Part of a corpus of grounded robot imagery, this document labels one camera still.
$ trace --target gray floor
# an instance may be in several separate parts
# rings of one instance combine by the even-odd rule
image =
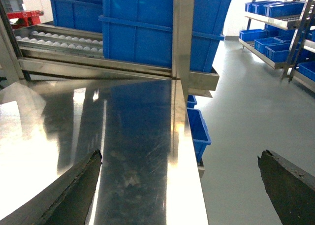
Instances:
[[[201,179],[210,225],[281,225],[257,156],[270,149],[315,175],[315,94],[238,41],[221,42],[213,66],[217,90],[196,106],[212,139]]]

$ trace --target metal frame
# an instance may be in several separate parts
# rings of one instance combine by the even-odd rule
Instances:
[[[239,40],[240,43],[243,45],[243,47],[248,48],[251,52],[256,54],[259,58],[261,58],[263,61],[265,61],[272,68],[274,68],[274,69],[283,68],[282,79],[285,77],[288,77],[287,73],[289,71],[289,68],[291,68],[292,66],[295,67],[299,53],[303,49],[303,46],[301,45],[298,49],[298,53],[295,57],[295,60],[293,60],[293,56],[295,54],[295,50],[297,48],[297,45],[298,45],[300,38],[302,38],[303,41],[305,40],[306,35],[303,36],[302,31],[304,30],[304,28],[306,28],[305,34],[307,34],[308,30],[310,28],[310,21],[312,20],[314,13],[315,13],[315,11],[314,11],[315,9],[313,9],[312,10],[313,13],[310,16],[310,11],[311,11],[312,5],[313,5],[313,0],[307,0],[305,5],[304,5],[304,8],[302,10],[302,13],[298,16],[290,16],[290,17],[270,18],[270,17],[258,15],[258,14],[249,13],[249,12],[245,13],[245,16],[250,18],[250,19],[255,19],[257,21],[264,22],[266,24],[278,27],[278,28],[283,29],[283,30],[296,29],[295,34],[294,34],[293,39],[292,39],[292,42],[291,42],[291,45],[290,45],[289,55],[287,57],[286,62],[278,63],[278,64],[274,63],[270,59],[265,57],[263,54],[256,51],[252,47],[252,44],[250,44],[250,42],[244,42],[242,40]],[[294,69],[292,69],[292,71],[290,73],[290,79],[289,80],[292,79],[293,74],[294,74]]]
[[[59,52],[56,52],[56,50],[45,50],[38,44],[26,44],[22,41],[19,41],[19,47],[14,36],[19,35],[23,37],[32,31],[102,39],[102,35],[99,33],[55,27],[47,24],[19,29],[15,31],[15,34],[12,33],[12,42],[16,43],[20,54],[13,55],[14,52],[10,49],[10,55],[14,58],[15,65],[6,64],[3,65],[3,68],[8,72],[7,76],[19,72],[18,77],[15,74],[15,78],[9,78],[10,83],[24,78],[21,71],[26,74],[31,72],[65,78],[180,79],[185,99],[191,93],[211,96],[209,91],[216,89],[219,80],[219,75],[216,71],[213,69],[211,73],[202,73],[189,70],[193,8],[194,0],[174,0],[172,69],[107,60],[88,52],[80,53],[76,51],[76,53],[67,53],[65,50],[60,50]],[[8,28],[5,28],[2,24],[0,24],[0,28],[2,28],[1,36],[3,37],[8,32]]]
[[[297,48],[297,45],[298,45],[298,42],[299,42],[300,38],[302,38],[302,43],[303,43],[304,40],[305,40],[306,35],[308,34],[308,32],[310,30],[311,20],[312,20],[312,18],[314,16],[313,14],[315,13],[315,10],[313,9],[312,10],[312,14],[310,15],[310,10],[311,10],[312,4],[313,4],[313,0],[307,0],[305,5],[304,5],[304,8],[303,8],[301,16],[300,16],[301,23],[300,23],[300,26],[298,27],[298,29],[295,30],[295,33],[294,33],[294,36],[293,36],[293,39],[292,39],[292,42],[291,42],[291,45],[290,45],[290,53],[289,53],[289,55],[287,57],[286,65],[283,68],[282,79],[285,78],[285,77],[288,77],[287,76],[287,72],[288,72],[288,70],[289,70],[289,68],[291,66],[291,63],[293,63],[292,64],[293,67],[296,66],[299,54],[300,54],[301,50],[303,49],[303,45],[300,45],[300,47],[298,49],[298,52],[295,55],[295,59],[293,60],[293,56],[295,54],[295,50]]]
[[[241,39],[239,39],[239,42],[246,47],[248,50],[250,50],[253,54],[255,54],[257,57],[259,57],[261,60],[263,60],[266,64],[268,64],[273,69],[281,69],[285,66],[285,62],[283,63],[275,63],[274,61],[267,58],[265,55],[263,55],[261,52],[256,50],[254,48],[254,42],[245,42]]]

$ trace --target shelving unit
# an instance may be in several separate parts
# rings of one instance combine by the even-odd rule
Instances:
[[[282,17],[282,18],[272,18],[272,17],[266,17],[259,14],[254,14],[251,12],[245,12],[245,17],[264,22],[266,24],[269,24],[274,27],[278,27],[283,30],[291,30],[295,29],[300,25],[300,15],[294,15],[294,16],[288,16],[288,17]]]
[[[239,39],[239,42],[248,50],[250,50],[253,54],[255,54],[257,57],[259,57],[261,60],[263,60],[265,63],[267,63],[270,67],[273,69],[281,69],[285,66],[285,62],[283,63],[275,63],[271,59],[267,58],[265,55],[263,55],[261,52],[256,50],[254,48],[255,43],[253,41],[245,42],[241,39]]]
[[[292,39],[292,42],[290,45],[289,55],[286,59],[286,62],[283,62],[283,63],[273,62],[272,60],[267,58],[265,55],[263,55],[262,53],[260,53],[254,49],[254,47],[253,47],[254,41],[244,42],[241,39],[239,39],[239,42],[243,45],[243,47],[246,47],[252,53],[257,55],[260,59],[262,59],[266,64],[268,64],[273,69],[281,69],[282,68],[283,69],[282,78],[289,77],[287,74],[289,71],[289,68],[294,67],[296,65],[299,53],[303,49],[303,46],[300,45],[300,47],[298,48],[296,58],[293,59],[294,54],[295,54],[295,50],[297,49],[300,38],[302,38],[302,42],[305,39],[304,35],[302,35],[302,31],[305,28],[309,28],[309,26],[310,26],[310,20],[311,20],[310,19],[311,18],[310,11],[312,9],[312,5],[313,5],[313,0],[307,0],[305,2],[304,7],[303,7],[302,13],[300,15],[293,15],[293,16],[279,17],[279,18],[271,18],[271,17],[266,17],[266,16],[250,13],[250,12],[245,12],[245,17],[248,17],[250,19],[249,25],[247,27],[248,30],[250,28],[251,19],[257,20],[260,22],[264,22],[265,24],[280,28],[282,30],[295,29],[295,34],[293,36],[293,39]]]
[[[304,41],[303,48],[312,53],[315,53],[315,42],[312,40],[306,39]],[[299,83],[301,83],[302,85],[310,89],[311,91],[315,92],[315,81],[301,74],[297,69],[293,69],[293,71],[291,72],[289,81],[291,81],[292,79],[298,81]]]

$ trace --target blue storage bin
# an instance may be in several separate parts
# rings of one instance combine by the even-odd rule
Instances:
[[[221,34],[231,0],[195,0],[193,31]],[[173,26],[173,0],[104,0],[103,15],[165,27]]]
[[[301,14],[304,2],[284,2],[283,4],[264,5],[267,17],[285,17]]]
[[[59,27],[102,32],[98,20],[102,14],[102,0],[50,0],[54,24]]]
[[[269,24],[265,24],[265,30],[266,31],[277,31],[278,33],[282,30],[282,29],[280,29],[280,28],[278,28],[278,27],[273,27],[273,26],[271,26],[271,25],[269,25]]]
[[[197,104],[196,97],[189,95],[187,99],[187,108],[194,108],[196,104]]]
[[[270,5],[270,4],[282,4],[281,1],[270,1],[270,2],[265,2],[265,3],[258,3],[254,4],[254,13],[259,14],[259,15],[265,15],[266,14],[266,7],[265,5]]]
[[[231,0],[195,0],[194,32],[220,35]]]
[[[315,81],[315,62],[307,62],[299,64],[299,73],[305,75],[311,80]]]
[[[274,31],[267,31],[267,37],[275,37],[278,36],[278,31],[274,30]]]
[[[274,39],[274,38],[264,38],[264,39],[256,39],[255,40],[255,49],[261,52],[262,54],[266,54],[266,46],[273,44],[281,44],[282,42]]]
[[[193,146],[195,149],[197,162],[201,160],[202,154],[207,145],[211,145],[211,138],[205,120],[202,118],[201,111],[198,109],[187,108],[187,114],[192,134]]]
[[[254,41],[255,39],[266,38],[267,31],[262,29],[240,31],[240,39],[243,41]]]
[[[103,23],[104,57],[127,62],[172,66],[172,29],[122,19],[99,17]],[[210,72],[222,35],[192,33],[190,69]]]
[[[287,35],[291,35],[291,36],[293,37],[294,32],[295,32],[295,29],[293,29],[293,30],[287,30],[287,31],[285,31],[285,30],[279,30],[279,32],[278,32],[278,36],[287,36]]]
[[[255,13],[254,4],[266,4],[269,2],[273,2],[273,1],[272,0],[264,0],[264,1],[247,2],[247,3],[245,3],[245,11]]]
[[[292,35],[284,35],[275,37],[276,40],[281,41],[282,43],[291,43],[293,36]]]
[[[289,55],[290,45],[291,45],[290,43],[283,43],[283,44],[278,44],[278,45],[267,46],[266,56],[272,61],[274,61],[275,63],[285,62]],[[295,59],[297,51],[298,51],[298,48],[295,50],[293,60]],[[302,50],[298,58],[298,62],[304,61],[308,57],[308,55],[309,55],[309,52],[307,50]]]

